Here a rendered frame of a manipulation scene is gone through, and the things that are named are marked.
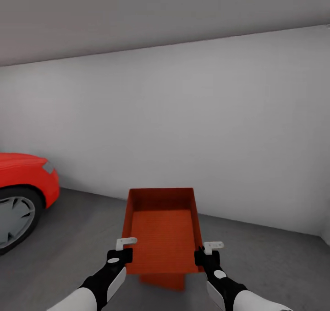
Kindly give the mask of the storage box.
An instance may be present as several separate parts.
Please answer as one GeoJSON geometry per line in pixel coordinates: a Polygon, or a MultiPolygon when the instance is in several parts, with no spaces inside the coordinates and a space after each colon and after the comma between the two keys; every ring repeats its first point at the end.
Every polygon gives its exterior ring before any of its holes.
{"type": "Polygon", "coordinates": [[[167,289],[184,291],[184,273],[140,274],[140,282],[167,289]]]}
{"type": "Polygon", "coordinates": [[[135,237],[126,274],[203,273],[203,248],[193,188],[130,189],[122,237],[135,237]]]}

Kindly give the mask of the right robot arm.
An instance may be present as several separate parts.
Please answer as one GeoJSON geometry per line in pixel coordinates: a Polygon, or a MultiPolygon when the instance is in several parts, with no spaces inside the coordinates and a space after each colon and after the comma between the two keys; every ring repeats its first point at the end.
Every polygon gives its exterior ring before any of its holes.
{"type": "Polygon", "coordinates": [[[203,249],[194,253],[196,266],[203,266],[207,274],[208,293],[222,311],[293,311],[256,295],[229,278],[220,267],[220,253],[212,250],[223,247],[221,241],[205,242],[203,249]]]}

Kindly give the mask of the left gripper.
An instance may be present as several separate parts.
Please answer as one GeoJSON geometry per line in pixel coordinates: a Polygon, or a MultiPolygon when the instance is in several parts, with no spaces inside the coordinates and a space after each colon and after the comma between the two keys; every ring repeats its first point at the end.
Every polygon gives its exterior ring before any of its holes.
{"type": "Polygon", "coordinates": [[[116,255],[122,255],[125,261],[125,264],[132,263],[132,255],[133,255],[133,249],[132,248],[124,248],[122,251],[116,251],[116,250],[109,250],[107,252],[107,261],[112,257],[116,255]]]}

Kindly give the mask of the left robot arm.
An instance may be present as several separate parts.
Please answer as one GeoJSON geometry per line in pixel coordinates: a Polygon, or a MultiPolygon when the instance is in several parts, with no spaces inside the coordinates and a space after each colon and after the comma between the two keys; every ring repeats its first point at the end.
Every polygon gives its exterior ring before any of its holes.
{"type": "Polygon", "coordinates": [[[135,237],[117,239],[116,250],[107,252],[106,267],[47,311],[101,311],[125,281],[125,264],[132,263],[133,249],[123,246],[136,243],[135,237]]]}

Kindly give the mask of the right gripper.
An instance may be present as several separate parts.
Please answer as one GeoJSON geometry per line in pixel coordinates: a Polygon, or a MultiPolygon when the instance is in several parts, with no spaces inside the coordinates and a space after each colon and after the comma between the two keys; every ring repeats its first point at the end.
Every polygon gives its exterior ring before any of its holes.
{"type": "Polygon", "coordinates": [[[220,266],[220,253],[218,251],[212,251],[212,255],[206,255],[202,249],[195,251],[194,253],[196,266],[205,266],[208,262],[216,262],[220,266]]]}

